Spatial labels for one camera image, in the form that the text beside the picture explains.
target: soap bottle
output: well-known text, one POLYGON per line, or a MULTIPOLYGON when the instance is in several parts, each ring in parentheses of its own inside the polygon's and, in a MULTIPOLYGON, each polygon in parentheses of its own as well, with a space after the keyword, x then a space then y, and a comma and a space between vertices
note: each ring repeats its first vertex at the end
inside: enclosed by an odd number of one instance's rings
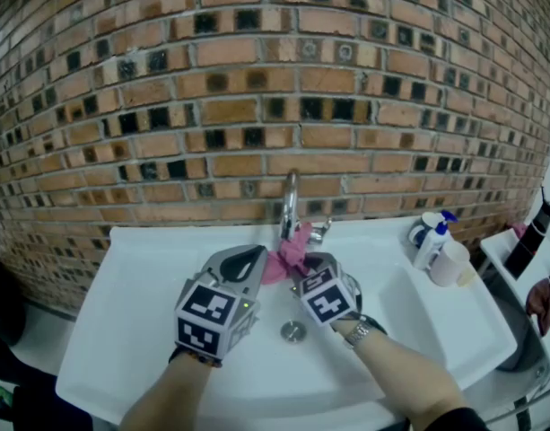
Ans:
POLYGON ((431 231, 426 234, 424 242, 420 250, 418 250, 413 263, 415 268, 422 270, 426 269, 432 260, 434 252, 439 251, 444 243, 452 237, 448 229, 448 222, 457 222, 458 219, 449 211, 442 211, 441 213, 444 219, 436 228, 431 229, 431 231))
POLYGON ((547 228, 550 225, 550 202, 546 200, 544 187, 542 187, 542 207, 528 229, 519 239, 518 244, 506 259, 504 266, 514 279, 518 279, 529 263, 537 254, 542 241, 546 237, 547 228))

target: white bottle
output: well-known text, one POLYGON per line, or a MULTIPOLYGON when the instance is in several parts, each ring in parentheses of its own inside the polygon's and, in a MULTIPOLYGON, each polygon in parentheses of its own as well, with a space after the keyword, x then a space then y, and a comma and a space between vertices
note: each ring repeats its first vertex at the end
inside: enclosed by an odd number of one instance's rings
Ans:
POLYGON ((426 269, 432 261, 434 252, 439 251, 442 245, 452 237, 448 229, 448 222, 457 222, 458 219, 448 211, 442 211, 442 215, 444 216, 444 220, 426 234, 413 263, 415 268, 426 269))

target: pink cloth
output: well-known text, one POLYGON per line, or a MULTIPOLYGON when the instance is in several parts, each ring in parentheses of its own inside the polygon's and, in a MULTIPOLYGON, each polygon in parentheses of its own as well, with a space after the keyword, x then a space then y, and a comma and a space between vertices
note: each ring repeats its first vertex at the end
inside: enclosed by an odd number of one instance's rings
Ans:
POLYGON ((528 229, 528 226, 526 224, 514 224, 511 227, 514 229, 514 232, 516 236, 518 236, 518 239, 524 236, 524 233, 528 229))
POLYGON ((277 252, 268 253, 262 284, 274 284, 285 280, 291 275, 292 267, 298 268, 304 274, 309 272, 303 262, 310 232, 312 224, 303 224, 290 241, 281 241, 277 252))

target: white cup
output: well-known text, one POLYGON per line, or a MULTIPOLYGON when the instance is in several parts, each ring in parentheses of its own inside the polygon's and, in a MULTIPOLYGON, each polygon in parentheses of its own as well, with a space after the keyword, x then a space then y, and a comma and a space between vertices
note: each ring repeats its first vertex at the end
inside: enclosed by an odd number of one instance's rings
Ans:
POLYGON ((434 257, 436 259, 433 264, 426 269, 435 284, 446 287, 458 282, 470 261, 470 252, 459 242, 449 240, 441 250, 434 252, 434 257))

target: black bottle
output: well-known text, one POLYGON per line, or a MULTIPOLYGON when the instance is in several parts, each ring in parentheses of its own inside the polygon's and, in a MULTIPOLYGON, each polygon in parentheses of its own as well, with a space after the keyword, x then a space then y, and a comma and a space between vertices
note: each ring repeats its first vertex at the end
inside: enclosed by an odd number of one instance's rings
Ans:
POLYGON ((550 202, 546 201, 543 187, 542 200, 542 207, 504 264, 516 279, 534 259, 550 225, 550 202))

